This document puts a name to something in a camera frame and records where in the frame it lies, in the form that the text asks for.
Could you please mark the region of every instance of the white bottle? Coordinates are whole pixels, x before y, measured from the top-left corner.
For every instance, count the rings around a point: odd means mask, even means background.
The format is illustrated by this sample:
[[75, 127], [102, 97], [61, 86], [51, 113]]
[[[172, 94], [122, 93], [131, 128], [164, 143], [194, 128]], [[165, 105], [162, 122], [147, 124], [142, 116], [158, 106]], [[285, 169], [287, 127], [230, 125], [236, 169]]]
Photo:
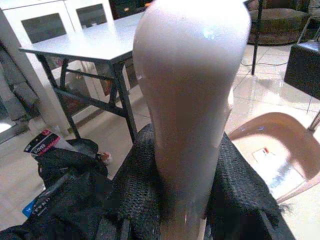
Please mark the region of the white bottle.
[[156, 0], [137, 27], [134, 68], [166, 193], [162, 239], [204, 238], [232, 83], [250, 26], [240, 0]]

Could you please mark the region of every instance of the cable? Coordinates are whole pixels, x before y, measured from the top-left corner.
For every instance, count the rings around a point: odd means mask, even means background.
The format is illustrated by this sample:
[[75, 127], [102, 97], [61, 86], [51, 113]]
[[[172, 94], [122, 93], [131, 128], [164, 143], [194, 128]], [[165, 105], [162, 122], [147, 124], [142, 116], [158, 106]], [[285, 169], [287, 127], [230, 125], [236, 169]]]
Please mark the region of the cable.
[[[240, 62], [240, 63], [241, 63], [241, 65], [246, 66], [246, 67], [252, 66], [252, 64], [244, 64], [243, 62]], [[284, 62], [284, 63], [280, 63], [280, 64], [271, 64], [271, 63], [261, 62], [261, 63], [256, 63], [255, 65], [281, 66], [281, 65], [285, 65], [285, 64], [287, 64], [287, 63], [288, 63], [288, 62]]]

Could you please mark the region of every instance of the blue label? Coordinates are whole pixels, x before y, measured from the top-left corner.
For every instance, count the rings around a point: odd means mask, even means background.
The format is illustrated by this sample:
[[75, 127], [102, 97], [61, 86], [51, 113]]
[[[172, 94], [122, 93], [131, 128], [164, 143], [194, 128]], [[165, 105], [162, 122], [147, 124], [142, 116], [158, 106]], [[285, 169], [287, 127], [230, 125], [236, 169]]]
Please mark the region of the blue label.
[[30, 202], [23, 210], [22, 213], [29, 218], [32, 212], [32, 208], [35, 204], [36, 200], [34, 199], [32, 202]]

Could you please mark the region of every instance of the tiled floor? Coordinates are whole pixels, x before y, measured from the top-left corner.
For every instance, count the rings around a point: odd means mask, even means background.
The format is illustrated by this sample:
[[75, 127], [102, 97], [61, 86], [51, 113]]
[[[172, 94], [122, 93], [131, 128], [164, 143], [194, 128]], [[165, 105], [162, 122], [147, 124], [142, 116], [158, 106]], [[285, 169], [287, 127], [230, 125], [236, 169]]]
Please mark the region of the tiled floor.
[[[290, 47], [260, 46], [258, 63], [286, 63]], [[248, 45], [242, 63], [250, 64], [252, 54], [253, 46]], [[290, 111], [311, 122], [320, 109], [320, 101], [284, 83], [286, 64], [258, 64], [255, 76], [251, 76], [250, 70], [250, 66], [240, 65], [235, 77], [234, 106], [225, 127], [227, 133], [267, 112]], [[140, 130], [151, 120], [139, 86], [130, 91], [129, 97]], [[112, 153], [114, 161], [108, 169], [109, 177], [113, 178], [132, 146], [126, 121], [103, 112], [83, 125], [79, 132], [82, 137], [98, 143], [100, 151]], [[23, 223], [26, 218], [21, 213], [22, 208], [42, 190], [36, 162], [23, 153], [23, 148], [33, 137], [27, 132], [0, 145], [0, 230]], [[320, 185], [317, 185], [286, 201], [291, 211], [283, 215], [297, 240], [314, 239], [320, 235], [319, 197]]]

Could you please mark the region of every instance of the gray table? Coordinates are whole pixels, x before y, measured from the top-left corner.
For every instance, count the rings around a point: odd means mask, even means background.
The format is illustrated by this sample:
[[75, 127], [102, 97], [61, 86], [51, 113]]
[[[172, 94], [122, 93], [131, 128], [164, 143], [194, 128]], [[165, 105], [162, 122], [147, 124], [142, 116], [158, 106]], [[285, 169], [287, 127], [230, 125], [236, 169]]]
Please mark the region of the gray table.
[[[135, 140], [137, 128], [129, 102], [122, 69], [124, 61], [132, 57], [134, 35], [142, 15], [143, 13], [138, 13], [115, 20], [114, 22], [108, 22], [84, 29], [82, 32], [69, 33], [19, 49], [22, 52], [35, 54], [37, 59], [41, 62], [77, 139], [80, 139], [80, 135], [72, 116], [68, 113], [63, 96], [74, 98], [82, 103], [93, 105], [97, 108], [124, 117], [129, 128], [131, 139], [132, 141]], [[63, 58], [59, 85], [54, 79], [46, 56]], [[110, 68], [112, 77], [68, 69], [69, 60], [107, 64]], [[82, 94], [67, 91], [65, 88], [67, 72], [112, 81], [109, 102], [106, 103]], [[119, 92], [122, 108], [116, 106], [117, 91]]]

